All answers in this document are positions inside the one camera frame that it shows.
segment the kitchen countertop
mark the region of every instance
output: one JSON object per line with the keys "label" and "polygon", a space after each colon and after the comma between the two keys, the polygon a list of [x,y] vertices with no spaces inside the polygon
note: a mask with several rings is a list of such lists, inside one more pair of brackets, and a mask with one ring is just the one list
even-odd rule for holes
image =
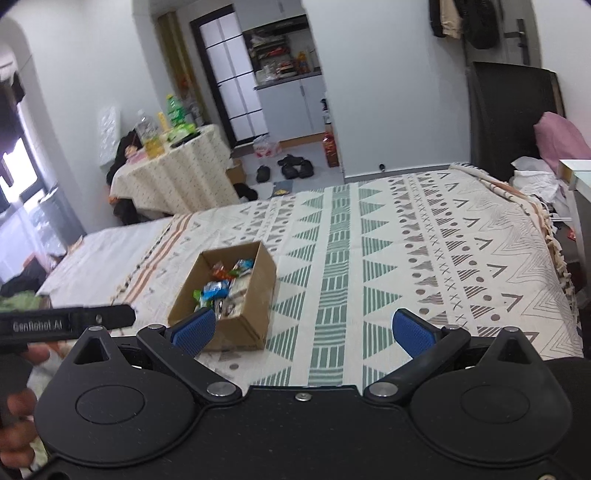
{"label": "kitchen countertop", "polygon": [[308,77],[316,77],[318,75],[322,75],[322,72],[320,72],[320,71],[310,72],[310,73],[304,73],[302,75],[295,75],[293,77],[289,77],[286,79],[272,80],[270,82],[264,83],[263,85],[256,86],[255,90],[262,90],[263,88],[273,87],[275,85],[281,85],[282,83],[293,82],[294,80],[301,80],[301,79],[305,79]]}

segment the patterned blanket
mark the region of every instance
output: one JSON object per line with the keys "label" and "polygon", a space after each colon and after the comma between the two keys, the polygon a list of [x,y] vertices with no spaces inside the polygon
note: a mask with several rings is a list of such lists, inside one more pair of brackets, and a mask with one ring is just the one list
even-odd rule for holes
{"label": "patterned blanket", "polygon": [[544,237],[518,204],[459,170],[176,217],[112,298],[137,310],[125,333],[167,317],[200,251],[256,240],[278,273],[266,347],[198,357],[244,390],[364,388],[409,360],[391,332],[401,307],[472,335],[519,326],[546,359],[582,355]]}

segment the bottle with yellow liquid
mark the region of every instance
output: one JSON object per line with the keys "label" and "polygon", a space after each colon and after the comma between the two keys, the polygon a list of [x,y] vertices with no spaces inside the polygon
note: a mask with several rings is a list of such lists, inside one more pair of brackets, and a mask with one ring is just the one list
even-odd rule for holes
{"label": "bottle with yellow liquid", "polygon": [[135,127],[135,131],[138,133],[142,145],[146,150],[148,158],[156,158],[160,155],[164,155],[164,146],[160,140],[160,129],[158,124],[152,117],[146,115],[143,110],[138,112],[139,122]]}

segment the blue gripper pad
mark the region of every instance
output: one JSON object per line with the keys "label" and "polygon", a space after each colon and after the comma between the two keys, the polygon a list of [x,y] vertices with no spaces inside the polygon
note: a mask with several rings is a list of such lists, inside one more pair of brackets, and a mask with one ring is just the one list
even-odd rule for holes
{"label": "blue gripper pad", "polygon": [[216,332],[216,315],[212,309],[199,309],[167,330],[167,337],[174,346],[187,355],[195,356],[213,338]]}
{"label": "blue gripper pad", "polygon": [[405,309],[398,309],[392,319],[394,339],[412,358],[418,357],[437,343],[437,331],[438,328]]}

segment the bed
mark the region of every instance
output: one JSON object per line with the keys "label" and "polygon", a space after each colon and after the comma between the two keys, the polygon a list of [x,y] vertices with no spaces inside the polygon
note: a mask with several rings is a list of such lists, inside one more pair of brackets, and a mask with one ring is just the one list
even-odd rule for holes
{"label": "bed", "polygon": [[528,205],[459,166],[302,192],[89,235],[41,293],[131,303],[134,327],[114,334],[135,333],[167,317],[200,251],[261,240],[278,278],[266,348],[198,357],[243,390],[363,389],[409,360],[392,338],[400,307],[478,336],[519,326],[545,359],[582,356],[568,275]]}

